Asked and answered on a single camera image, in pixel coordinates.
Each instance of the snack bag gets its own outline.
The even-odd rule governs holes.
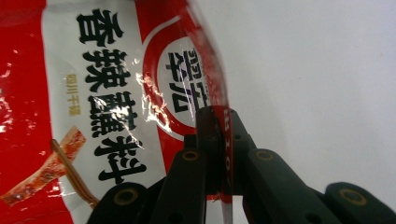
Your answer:
[[[86,223],[112,187],[150,187],[204,106],[231,186],[224,79],[185,1],[7,0],[0,34],[0,223]]]

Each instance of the white wall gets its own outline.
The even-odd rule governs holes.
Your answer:
[[[256,145],[396,210],[396,1],[192,2]]]

